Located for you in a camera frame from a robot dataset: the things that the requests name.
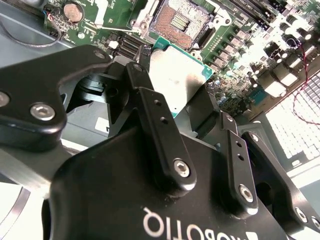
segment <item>red wire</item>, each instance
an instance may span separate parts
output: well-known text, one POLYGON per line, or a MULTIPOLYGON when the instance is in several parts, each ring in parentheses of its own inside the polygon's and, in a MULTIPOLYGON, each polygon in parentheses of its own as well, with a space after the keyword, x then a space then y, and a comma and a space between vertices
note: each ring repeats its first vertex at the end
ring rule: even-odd
POLYGON ((303 66, 304 66, 304 74, 305 74, 305 82, 302 84, 301 88, 297 91, 297 93, 294 95, 293 98, 293 113, 296 115, 300 120, 304 121, 307 124, 312 124, 312 125, 318 125, 320 126, 320 122, 313 122, 313 121, 307 121, 305 120, 302 116, 298 115, 296 112, 296 101, 298 98, 298 95, 301 94, 301 92, 308 86, 310 78, 308 77, 308 64, 307 64, 307 56, 304 50, 304 47, 300 45, 301 51, 302 51, 302 59, 303 59, 303 66))

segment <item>robotiq logo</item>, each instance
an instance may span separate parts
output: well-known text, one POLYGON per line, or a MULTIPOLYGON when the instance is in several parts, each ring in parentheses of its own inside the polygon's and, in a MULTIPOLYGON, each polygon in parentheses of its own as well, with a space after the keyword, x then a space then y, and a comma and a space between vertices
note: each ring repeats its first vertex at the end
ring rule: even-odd
MULTIPOLYGON (((150 211, 147 207, 143 209, 146 212, 146 215, 143 218, 143 227, 145 232, 153 237, 153 238, 160 238, 165 237, 163 236, 166 234, 166 240, 184 240, 182 238, 182 228, 181 228, 181 221, 176 221, 176 229, 177 233, 173 233, 171 231, 171 219, 170 217, 165 217, 165 224, 163 219, 155 212, 150 211), (159 225, 159 229, 150 229, 149 221, 151 219, 153 222, 156 220, 159 225)), ((247 231, 246 233, 247 239, 243 240, 259 240, 258 236, 255 232, 247 231)), ((239 237, 234 237, 231 235, 227 235, 224 232, 214 232, 211 229, 206 229, 205 231, 202 231, 200 227, 198 227, 195 224, 190 224, 186 228, 186 236, 188 240, 242 240, 239 237)))

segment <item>bolt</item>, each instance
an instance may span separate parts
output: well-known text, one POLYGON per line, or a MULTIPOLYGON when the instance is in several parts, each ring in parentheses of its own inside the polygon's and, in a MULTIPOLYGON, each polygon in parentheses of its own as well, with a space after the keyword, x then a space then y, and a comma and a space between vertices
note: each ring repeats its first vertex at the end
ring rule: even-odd
POLYGON ((230 115, 228 115, 228 114, 226 114, 225 117, 226 117, 230 122, 233 122, 233 121, 234 121, 234 119, 233 119, 230 115))
POLYGON ((36 119, 42 121, 50 121, 56 115, 56 112, 52 107, 43 103, 33 105, 30 109, 30 113, 36 119))
POLYGON ((94 54, 95 54, 98 58, 101 58, 101 59, 105 59, 105 58, 106 58, 106 56, 105 56, 103 53, 99 52, 99 51, 94 51, 94 54))
POLYGON ((252 137, 252 139, 255 140, 256 142, 259 142, 259 138, 258 138, 256 135, 254 135, 253 133, 251 133, 251 137, 252 137))
POLYGON ((83 32, 78 32, 78 38, 80 39, 84 39, 86 37, 86 35, 83 32))
POLYGON ((214 23, 212 21, 208 22, 208 27, 210 29, 213 29, 214 28, 214 23))
POLYGON ((4 107, 10 102, 10 97, 4 92, 0 91, 0 107, 4 107))
POLYGON ((296 213, 298 214, 298 217, 300 218, 300 220, 304 223, 308 222, 307 216, 304 214, 303 211, 301 211, 300 208, 296 207, 295 208, 296 213))
POLYGON ((249 203, 254 201, 254 196, 252 195, 251 191, 245 186, 240 184, 239 191, 241 196, 249 203))
POLYGON ((140 27, 143 29, 143 30, 146 30, 148 28, 148 24, 143 22, 141 23, 140 27))
POLYGON ((135 23, 136 23, 136 20, 135 20, 135 19, 132 19, 132 20, 130 21, 131 27, 133 27, 133 26, 135 25, 135 23))
POLYGON ((135 69, 137 69, 139 72, 142 72, 143 69, 138 65, 138 64, 134 64, 133 65, 135 69))
POLYGON ((174 161, 174 170, 183 178, 186 178, 190 175, 190 169, 188 165, 182 160, 174 161))
POLYGON ((320 222, 314 216, 311 219, 316 228, 320 230, 320 222))

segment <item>silver metal plate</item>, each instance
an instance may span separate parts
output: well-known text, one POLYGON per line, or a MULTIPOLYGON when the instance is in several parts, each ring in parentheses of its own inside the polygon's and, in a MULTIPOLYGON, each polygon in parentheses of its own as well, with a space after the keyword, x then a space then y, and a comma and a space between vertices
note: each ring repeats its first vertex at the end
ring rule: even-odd
POLYGON ((162 93, 174 114, 178 114, 206 82, 204 66, 169 46, 156 49, 150 60, 150 79, 154 90, 162 93))

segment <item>cable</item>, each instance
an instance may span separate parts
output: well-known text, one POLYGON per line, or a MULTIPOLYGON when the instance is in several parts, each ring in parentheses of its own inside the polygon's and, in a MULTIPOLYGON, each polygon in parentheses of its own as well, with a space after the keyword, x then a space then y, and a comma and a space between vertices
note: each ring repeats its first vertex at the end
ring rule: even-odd
POLYGON ((50 46, 53 46, 55 45, 57 42, 60 41, 61 37, 62 37, 62 32, 61 30, 59 29, 59 27, 57 26, 57 24, 54 22, 52 16, 50 13, 46 13, 45 11, 43 11, 43 13, 48 17, 49 21, 51 22, 52 26, 57 30, 58 32, 58 36, 57 38, 52 41, 52 42, 49 42, 49 43, 44 43, 44 44, 33 44, 33 43, 28 43, 28 42, 24 42, 24 41, 21 41, 17 38, 15 38, 14 36, 11 35, 11 33, 6 29, 5 25, 3 24, 3 22, 1 21, 0 19, 0 27, 3 29, 4 33, 7 35, 8 38, 10 38, 12 41, 18 43, 18 44, 21 44, 23 46, 26 46, 26 47, 31 47, 31 48, 46 48, 46 47, 50 47, 50 46))
POLYGON ((300 116, 297 112, 296 112, 296 101, 298 98, 298 95, 300 95, 300 93, 308 86, 309 83, 309 76, 308 76, 308 63, 307 63, 307 56, 304 50, 304 47, 302 46, 302 44, 300 44, 300 49, 302 51, 302 59, 303 59, 303 66, 304 66, 304 74, 305 74, 305 81, 302 84, 301 88, 297 91, 297 93, 294 95, 293 98, 293 114, 296 115, 300 120, 304 121, 307 124, 312 124, 312 125, 317 125, 320 126, 320 122, 313 122, 313 121, 307 121, 305 120, 302 116, 300 116))

